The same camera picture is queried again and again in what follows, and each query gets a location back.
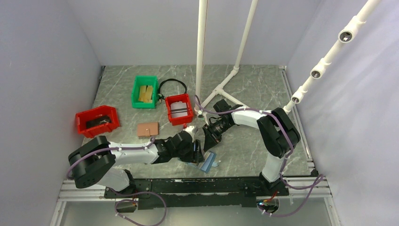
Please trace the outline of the blue card holder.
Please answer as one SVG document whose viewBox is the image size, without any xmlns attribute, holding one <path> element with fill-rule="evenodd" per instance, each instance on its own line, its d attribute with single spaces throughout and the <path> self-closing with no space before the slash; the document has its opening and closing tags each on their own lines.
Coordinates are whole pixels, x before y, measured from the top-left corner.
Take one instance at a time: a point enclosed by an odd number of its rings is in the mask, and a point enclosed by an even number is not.
<svg viewBox="0 0 399 226">
<path fill-rule="evenodd" d="M 212 168 L 219 166 L 220 161 L 216 160 L 216 153 L 208 151 L 205 153 L 204 161 L 199 163 L 185 162 L 186 165 L 194 167 L 204 173 L 209 173 Z"/>
</svg>

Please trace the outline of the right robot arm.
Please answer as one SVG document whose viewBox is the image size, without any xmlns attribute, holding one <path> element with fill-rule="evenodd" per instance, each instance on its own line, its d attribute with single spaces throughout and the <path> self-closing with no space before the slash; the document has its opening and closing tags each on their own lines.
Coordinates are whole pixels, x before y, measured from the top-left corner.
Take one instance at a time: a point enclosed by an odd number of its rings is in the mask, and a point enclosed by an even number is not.
<svg viewBox="0 0 399 226">
<path fill-rule="evenodd" d="M 244 125 L 258 129 L 266 147 L 267 158 L 261 172 L 263 180 L 259 189 L 264 195 L 271 195 L 278 188 L 284 169 L 283 162 L 295 146 L 301 141 L 301 136 L 287 113 L 282 108 L 272 111 L 261 111 L 244 105 L 229 105 L 220 100 L 213 106 L 214 114 L 219 115 L 214 122 L 202 127 L 205 135 L 204 150 L 207 151 L 222 141 L 222 134 L 234 125 Z"/>
</svg>

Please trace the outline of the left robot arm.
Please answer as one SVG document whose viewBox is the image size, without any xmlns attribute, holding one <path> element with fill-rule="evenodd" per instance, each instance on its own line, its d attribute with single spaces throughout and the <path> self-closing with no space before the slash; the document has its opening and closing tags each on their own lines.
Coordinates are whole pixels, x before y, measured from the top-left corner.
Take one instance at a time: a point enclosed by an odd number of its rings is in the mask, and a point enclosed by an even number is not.
<svg viewBox="0 0 399 226">
<path fill-rule="evenodd" d="M 205 160 L 200 140 L 192 132 L 182 130 L 173 137 L 155 139 L 142 144 L 121 144 L 98 136 L 73 151 L 68 156 L 70 164 L 66 172 L 78 189 L 103 185 L 117 191 L 122 197 L 134 194 L 135 184 L 131 172 L 117 169 L 125 164 L 161 164 L 176 158 L 187 163 Z"/>
</svg>

